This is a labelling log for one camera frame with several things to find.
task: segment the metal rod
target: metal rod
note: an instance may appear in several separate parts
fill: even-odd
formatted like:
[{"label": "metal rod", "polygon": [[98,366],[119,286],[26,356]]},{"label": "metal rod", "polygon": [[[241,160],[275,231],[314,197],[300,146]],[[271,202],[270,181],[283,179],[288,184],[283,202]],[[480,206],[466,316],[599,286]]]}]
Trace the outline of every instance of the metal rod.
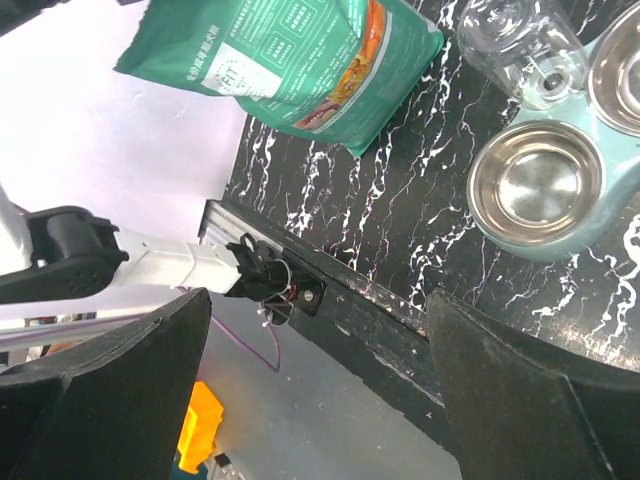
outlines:
[{"label": "metal rod", "polygon": [[127,315],[96,320],[81,320],[72,323],[38,325],[35,327],[0,330],[0,352],[19,350],[39,345],[76,342],[102,335],[140,318]]}]

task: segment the black marble surface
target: black marble surface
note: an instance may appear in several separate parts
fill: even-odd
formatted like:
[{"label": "black marble surface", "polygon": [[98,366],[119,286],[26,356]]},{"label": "black marble surface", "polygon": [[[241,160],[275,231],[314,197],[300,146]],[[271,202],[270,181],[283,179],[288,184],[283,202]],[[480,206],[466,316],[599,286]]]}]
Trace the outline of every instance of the black marble surface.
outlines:
[{"label": "black marble surface", "polygon": [[[412,3],[447,41],[369,151],[354,158],[250,119],[227,198],[335,256],[403,306],[424,309],[441,287],[515,328],[640,371],[640,196],[604,238],[567,261],[532,263],[487,241],[468,212],[467,173],[517,106],[461,59],[452,36],[466,0]],[[561,3],[586,44],[634,1]]]}]

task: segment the green bag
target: green bag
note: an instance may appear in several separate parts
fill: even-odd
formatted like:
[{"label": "green bag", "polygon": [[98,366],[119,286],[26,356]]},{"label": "green bag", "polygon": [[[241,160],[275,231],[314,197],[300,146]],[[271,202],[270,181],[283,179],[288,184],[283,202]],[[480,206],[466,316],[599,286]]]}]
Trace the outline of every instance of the green bag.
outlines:
[{"label": "green bag", "polygon": [[361,155],[443,42],[402,0],[151,0],[116,70]]}]

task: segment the yellow object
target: yellow object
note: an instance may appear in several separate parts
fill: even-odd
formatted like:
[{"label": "yellow object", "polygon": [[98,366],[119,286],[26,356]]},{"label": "yellow object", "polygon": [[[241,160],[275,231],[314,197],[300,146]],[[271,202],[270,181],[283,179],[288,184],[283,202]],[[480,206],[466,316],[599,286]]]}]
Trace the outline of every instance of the yellow object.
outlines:
[{"label": "yellow object", "polygon": [[198,466],[213,453],[214,439],[224,407],[204,382],[196,382],[184,417],[178,451],[180,470],[196,474]]}]

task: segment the metal bowl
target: metal bowl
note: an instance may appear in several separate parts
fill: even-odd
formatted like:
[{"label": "metal bowl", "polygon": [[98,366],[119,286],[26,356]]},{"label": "metal bowl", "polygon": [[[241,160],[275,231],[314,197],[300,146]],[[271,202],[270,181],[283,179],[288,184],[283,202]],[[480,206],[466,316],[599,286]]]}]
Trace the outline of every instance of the metal bowl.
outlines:
[{"label": "metal bowl", "polygon": [[584,133],[554,120],[530,121],[493,137],[467,185],[471,213],[498,241],[534,246],[563,238],[604,193],[604,163]]},{"label": "metal bowl", "polygon": [[587,92],[604,123],[640,137],[640,3],[600,37],[591,54]]}]

